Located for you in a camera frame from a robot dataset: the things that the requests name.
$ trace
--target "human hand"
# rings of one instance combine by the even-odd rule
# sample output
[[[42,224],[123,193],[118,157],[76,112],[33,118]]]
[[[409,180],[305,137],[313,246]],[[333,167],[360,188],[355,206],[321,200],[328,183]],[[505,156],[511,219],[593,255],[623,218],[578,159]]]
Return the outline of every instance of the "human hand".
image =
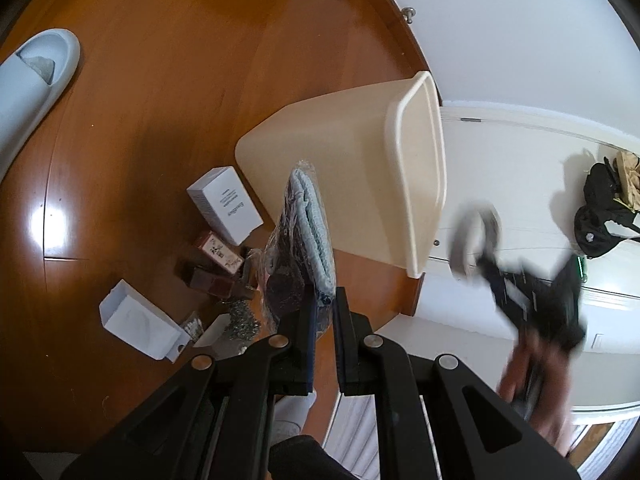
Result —
[[[562,455],[568,452],[568,397],[571,385],[568,355],[555,343],[544,341],[536,331],[520,333],[511,359],[498,385],[498,395],[506,402],[524,388],[529,364],[537,362],[543,369],[542,391],[530,418],[531,427]]]

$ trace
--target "black bag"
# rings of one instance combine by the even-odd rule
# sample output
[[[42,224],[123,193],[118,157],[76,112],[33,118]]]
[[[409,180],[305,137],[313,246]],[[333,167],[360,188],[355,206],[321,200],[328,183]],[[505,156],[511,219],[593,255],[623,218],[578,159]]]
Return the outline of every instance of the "black bag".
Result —
[[[587,258],[597,258],[612,250],[623,240],[640,242],[640,229],[633,222],[636,213],[615,200],[622,191],[618,172],[605,157],[591,167],[584,183],[587,205],[578,209],[574,218],[575,241]],[[607,231],[605,222],[614,222],[638,233],[637,238],[623,238]]]

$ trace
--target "metal screw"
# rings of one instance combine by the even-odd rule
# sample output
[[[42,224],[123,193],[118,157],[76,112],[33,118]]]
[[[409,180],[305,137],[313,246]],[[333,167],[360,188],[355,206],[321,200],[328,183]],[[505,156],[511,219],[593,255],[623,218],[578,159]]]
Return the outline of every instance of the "metal screw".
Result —
[[[364,346],[378,348],[382,346],[383,339],[377,334],[369,334],[364,338]]]
[[[274,348],[284,348],[289,344],[289,338],[282,334],[272,335],[269,338],[269,345]]]
[[[440,364],[441,367],[443,367],[445,370],[455,370],[456,368],[458,368],[458,358],[455,357],[454,355],[443,355],[440,356],[440,359],[438,359],[438,362]]]
[[[415,9],[413,7],[405,7],[400,10],[400,13],[404,16],[406,22],[411,25],[414,20],[412,18],[415,16]]]
[[[213,359],[208,355],[196,355],[196,357],[191,360],[191,368],[196,370],[206,370],[210,368],[212,364]]]

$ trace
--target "slipper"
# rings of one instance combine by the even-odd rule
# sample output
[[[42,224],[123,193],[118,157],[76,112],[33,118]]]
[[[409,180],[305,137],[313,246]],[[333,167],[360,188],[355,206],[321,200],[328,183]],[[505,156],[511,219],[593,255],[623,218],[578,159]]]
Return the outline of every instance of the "slipper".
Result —
[[[71,80],[79,59],[78,38],[64,28],[50,28],[0,65],[0,182]]]

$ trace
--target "white box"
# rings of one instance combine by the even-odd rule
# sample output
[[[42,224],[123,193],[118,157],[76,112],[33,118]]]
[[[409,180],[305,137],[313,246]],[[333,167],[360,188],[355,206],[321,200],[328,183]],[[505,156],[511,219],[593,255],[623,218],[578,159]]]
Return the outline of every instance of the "white box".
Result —
[[[100,303],[100,321],[114,336],[153,359],[174,362],[191,340],[173,319],[120,280]]]
[[[230,244],[240,245],[263,224],[233,166],[213,168],[187,193],[211,228]]]

